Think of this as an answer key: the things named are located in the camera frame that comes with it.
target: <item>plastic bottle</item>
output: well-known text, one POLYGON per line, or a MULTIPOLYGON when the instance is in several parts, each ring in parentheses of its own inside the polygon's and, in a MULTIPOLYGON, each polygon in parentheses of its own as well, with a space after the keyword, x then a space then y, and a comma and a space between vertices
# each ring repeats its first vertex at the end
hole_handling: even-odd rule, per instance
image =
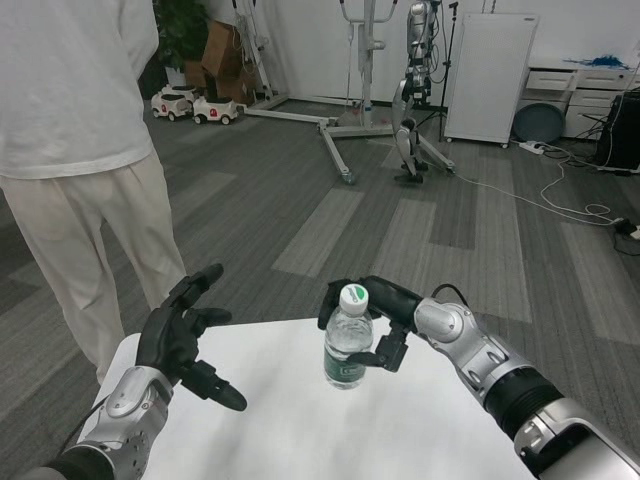
POLYGON ((340 292, 340 305, 331 314, 324 341, 324 373, 340 390, 355 388, 366 367, 347 361, 349 355, 365 352, 373 344, 373 324, 367 312, 369 293, 361 285, 347 285, 340 292))

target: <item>white toy car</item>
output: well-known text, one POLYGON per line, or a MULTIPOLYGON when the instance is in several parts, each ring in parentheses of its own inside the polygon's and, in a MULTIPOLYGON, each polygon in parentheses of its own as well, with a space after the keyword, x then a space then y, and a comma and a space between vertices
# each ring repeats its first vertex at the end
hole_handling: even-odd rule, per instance
POLYGON ((210 121, 229 125, 231 120, 236 118, 238 118, 238 104, 230 98, 216 98, 208 102, 204 97, 200 97, 193 104, 193 121, 198 125, 210 121))
POLYGON ((163 95, 162 92, 153 96, 151 108, 154 117, 169 117, 172 122, 175 122, 178 117, 189 115, 192 111, 191 104, 184 95, 163 95))
POLYGON ((184 98, 187 99, 188 102, 196 101, 196 99, 200 96, 198 94, 198 89, 193 85, 185 85, 185 86, 171 86, 167 84, 160 93, 163 95, 184 95, 184 98))

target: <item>potted plant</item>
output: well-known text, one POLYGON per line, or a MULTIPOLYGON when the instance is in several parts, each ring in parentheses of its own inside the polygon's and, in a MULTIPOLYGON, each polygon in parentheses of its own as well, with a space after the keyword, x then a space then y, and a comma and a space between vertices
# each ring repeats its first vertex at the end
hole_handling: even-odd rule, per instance
POLYGON ((198 0, 153 0, 160 46, 158 58, 171 85, 184 85, 185 60, 202 58, 209 16, 198 0))

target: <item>white wall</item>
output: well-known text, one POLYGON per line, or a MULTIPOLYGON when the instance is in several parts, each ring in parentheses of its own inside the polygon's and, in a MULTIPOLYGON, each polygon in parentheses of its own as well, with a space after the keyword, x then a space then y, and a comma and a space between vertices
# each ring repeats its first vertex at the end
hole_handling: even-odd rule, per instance
MULTIPOLYGON (((212 17, 234 23, 230 0, 209 2, 212 17)), ((240 8, 249 0, 237 0, 240 8)), ((486 0, 487 12, 493 0, 486 0)), ((389 23, 376 25, 375 36, 387 48, 374 54, 375 100, 390 101, 404 74, 406 17, 411 0, 399 0, 389 23)), ((451 27, 451 10, 444 2, 446 33, 451 27)), ((480 12, 483 0, 462 0, 464 12, 480 12)), ((386 14, 391 0, 378 0, 378 16, 386 14)), ((346 0, 352 15, 362 16, 362 0, 346 0)), ((497 0, 496 13, 540 15, 532 56, 554 59, 584 59, 614 54, 627 60, 640 40, 640 0, 497 0)), ((347 22, 338 0, 258 0, 256 21, 266 47, 265 66, 272 83, 280 90, 299 95, 344 97, 347 84, 347 22)), ((457 33, 461 18, 458 18, 457 33)), ((361 94, 357 70, 357 38, 352 52, 352 97, 361 94)), ((437 41, 440 61, 444 59, 443 37, 437 41)), ((441 78, 442 70, 434 76, 441 78)), ((441 85, 434 85, 432 103, 440 101, 441 85)))

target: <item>floor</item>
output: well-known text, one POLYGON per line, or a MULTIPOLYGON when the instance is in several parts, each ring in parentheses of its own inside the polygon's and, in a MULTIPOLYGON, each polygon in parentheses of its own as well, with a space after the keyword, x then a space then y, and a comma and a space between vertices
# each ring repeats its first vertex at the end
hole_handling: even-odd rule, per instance
MULTIPOLYGON (((295 102, 284 108, 342 111, 295 102)), ((490 331, 640 450, 640 260, 616 253, 609 230, 436 169, 424 185, 401 186, 392 178, 399 159, 388 138, 338 142, 357 176, 347 186, 310 124, 148 124, 188 271, 225 266, 201 305, 225 307, 238 323, 268 322, 314 316, 325 284, 336 278, 376 273, 425 295, 455 283, 490 331)), ((435 139, 435 123, 423 127, 435 139)), ((437 146, 465 178, 536 201, 559 174, 555 161, 515 147, 437 146)), ((573 208, 601 202, 615 216, 640 220, 640 178, 568 170, 550 193, 554 201, 573 208)), ((0 200, 5 479, 49 459, 98 387, 0 200)), ((133 269, 104 230, 125 329, 137 332, 148 309, 133 269)))

